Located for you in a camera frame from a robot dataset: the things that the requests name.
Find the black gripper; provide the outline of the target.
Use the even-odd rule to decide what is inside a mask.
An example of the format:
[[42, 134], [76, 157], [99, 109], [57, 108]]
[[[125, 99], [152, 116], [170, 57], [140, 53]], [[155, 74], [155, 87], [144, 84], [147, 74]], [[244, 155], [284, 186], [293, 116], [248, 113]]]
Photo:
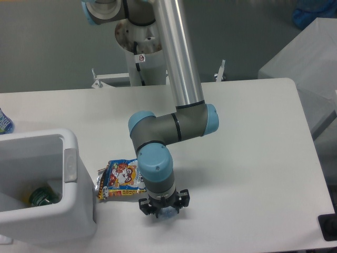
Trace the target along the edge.
[[138, 200], [139, 208], [145, 215], [154, 215], [158, 218], [159, 213], [179, 213], [182, 208], [188, 207], [190, 194], [188, 189], [181, 190], [179, 193], [174, 191], [172, 194], [159, 195], [149, 194], [148, 199]]

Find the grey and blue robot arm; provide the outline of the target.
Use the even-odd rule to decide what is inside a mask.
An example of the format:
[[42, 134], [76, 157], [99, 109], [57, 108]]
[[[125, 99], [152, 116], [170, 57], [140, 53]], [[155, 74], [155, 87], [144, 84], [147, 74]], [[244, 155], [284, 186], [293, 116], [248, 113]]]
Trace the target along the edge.
[[176, 111], [155, 116], [150, 111], [133, 114], [128, 122], [138, 167], [147, 189], [147, 198], [139, 208], [146, 215], [159, 215], [164, 208], [176, 211], [187, 207], [188, 190], [177, 191], [173, 158], [169, 144], [215, 132], [219, 117], [215, 107], [204, 101], [202, 86], [190, 48], [186, 15], [181, 1], [82, 1], [90, 24], [116, 21], [116, 38], [131, 53], [130, 75], [136, 75], [143, 86], [149, 56], [162, 52], [164, 75], [170, 80]]

